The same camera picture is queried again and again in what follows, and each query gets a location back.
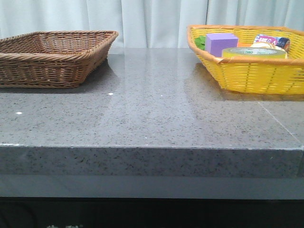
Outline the yellow packing tape roll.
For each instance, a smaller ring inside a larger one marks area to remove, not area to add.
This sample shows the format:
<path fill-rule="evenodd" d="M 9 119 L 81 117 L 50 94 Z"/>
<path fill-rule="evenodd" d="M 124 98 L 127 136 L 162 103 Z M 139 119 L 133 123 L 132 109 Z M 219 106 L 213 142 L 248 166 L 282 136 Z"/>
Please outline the yellow packing tape roll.
<path fill-rule="evenodd" d="M 284 50 L 260 47 L 233 47 L 222 50 L 222 57 L 263 57 L 263 58 L 286 58 Z"/>

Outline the green toy leaf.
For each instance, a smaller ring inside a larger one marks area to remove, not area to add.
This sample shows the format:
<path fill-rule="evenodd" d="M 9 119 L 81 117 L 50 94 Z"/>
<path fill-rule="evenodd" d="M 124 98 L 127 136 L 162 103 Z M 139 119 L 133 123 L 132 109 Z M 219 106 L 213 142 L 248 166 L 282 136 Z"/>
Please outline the green toy leaf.
<path fill-rule="evenodd" d="M 205 41 L 206 41 L 205 36 L 199 36 L 199 37 L 194 39 L 196 47 L 201 49 L 201 50 L 205 50 Z"/>

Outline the white curtain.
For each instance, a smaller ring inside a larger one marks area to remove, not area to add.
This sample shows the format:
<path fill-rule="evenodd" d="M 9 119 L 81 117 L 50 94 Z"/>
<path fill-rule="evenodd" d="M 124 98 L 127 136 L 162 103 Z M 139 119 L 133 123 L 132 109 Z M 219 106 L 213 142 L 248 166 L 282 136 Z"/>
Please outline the white curtain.
<path fill-rule="evenodd" d="M 34 31 L 115 30 L 118 48 L 186 48 L 199 25 L 304 28 L 301 0 L 3 0 L 0 36 Z"/>

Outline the purple foam block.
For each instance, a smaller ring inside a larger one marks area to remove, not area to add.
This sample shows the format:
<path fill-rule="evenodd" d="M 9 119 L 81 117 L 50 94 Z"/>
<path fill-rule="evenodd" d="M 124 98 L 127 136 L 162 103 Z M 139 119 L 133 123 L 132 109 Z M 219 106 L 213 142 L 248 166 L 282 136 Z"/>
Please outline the purple foam block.
<path fill-rule="evenodd" d="M 222 56 L 222 50 L 234 48 L 238 44 L 238 37 L 231 33 L 209 33 L 205 38 L 205 51 L 215 57 Z"/>

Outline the orange toy carrot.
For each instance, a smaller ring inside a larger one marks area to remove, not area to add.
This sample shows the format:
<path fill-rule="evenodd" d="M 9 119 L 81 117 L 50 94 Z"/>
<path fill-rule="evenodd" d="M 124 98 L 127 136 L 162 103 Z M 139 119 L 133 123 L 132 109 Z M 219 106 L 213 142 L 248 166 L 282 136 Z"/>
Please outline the orange toy carrot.
<path fill-rule="evenodd" d="M 237 43 L 237 47 L 239 47 L 239 48 L 249 48 L 249 47 L 251 47 L 251 45 L 252 44 L 250 44 L 250 43 L 242 43 L 242 42 Z"/>

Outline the brown wicker basket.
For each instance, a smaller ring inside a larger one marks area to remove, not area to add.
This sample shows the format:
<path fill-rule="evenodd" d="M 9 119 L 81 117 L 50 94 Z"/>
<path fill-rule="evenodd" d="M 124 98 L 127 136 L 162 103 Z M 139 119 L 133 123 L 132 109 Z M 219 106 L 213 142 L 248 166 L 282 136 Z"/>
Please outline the brown wicker basket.
<path fill-rule="evenodd" d="M 37 31 L 1 39 L 2 88 L 75 88 L 118 37 L 112 30 Z"/>

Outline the yellow wicker basket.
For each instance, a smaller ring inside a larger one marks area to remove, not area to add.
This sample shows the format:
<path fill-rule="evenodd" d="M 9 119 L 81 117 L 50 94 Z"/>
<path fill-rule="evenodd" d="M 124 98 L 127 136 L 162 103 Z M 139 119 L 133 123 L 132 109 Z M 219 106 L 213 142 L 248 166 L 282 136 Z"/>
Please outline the yellow wicker basket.
<path fill-rule="evenodd" d="M 252 43 L 258 34 L 285 37 L 291 45 L 287 59 L 257 57 L 215 57 L 199 49 L 195 38 L 209 33 L 231 33 L 242 43 Z M 189 25 L 189 47 L 203 66 L 226 90 L 263 95 L 302 95 L 304 93 L 304 33 L 287 27 Z"/>

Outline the cream bread roll toy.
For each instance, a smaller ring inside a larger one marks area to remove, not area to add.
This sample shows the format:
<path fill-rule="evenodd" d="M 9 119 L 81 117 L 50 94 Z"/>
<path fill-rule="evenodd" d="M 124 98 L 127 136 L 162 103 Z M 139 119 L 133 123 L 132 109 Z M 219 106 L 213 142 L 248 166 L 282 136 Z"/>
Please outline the cream bread roll toy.
<path fill-rule="evenodd" d="M 276 49 L 276 46 L 272 43 L 268 42 L 255 42 L 251 46 L 251 48 L 269 48 L 269 49 Z"/>

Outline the colourful snack packet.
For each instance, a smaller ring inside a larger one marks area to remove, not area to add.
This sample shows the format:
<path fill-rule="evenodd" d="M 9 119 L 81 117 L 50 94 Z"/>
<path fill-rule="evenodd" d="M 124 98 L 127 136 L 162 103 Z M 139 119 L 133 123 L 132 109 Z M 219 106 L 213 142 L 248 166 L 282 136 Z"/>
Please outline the colourful snack packet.
<path fill-rule="evenodd" d="M 284 49 L 286 52 L 288 52 L 290 48 L 290 39 L 285 37 L 273 37 L 273 36 L 259 34 L 254 39 L 254 43 L 258 43 L 258 42 L 270 43 L 276 47 Z"/>

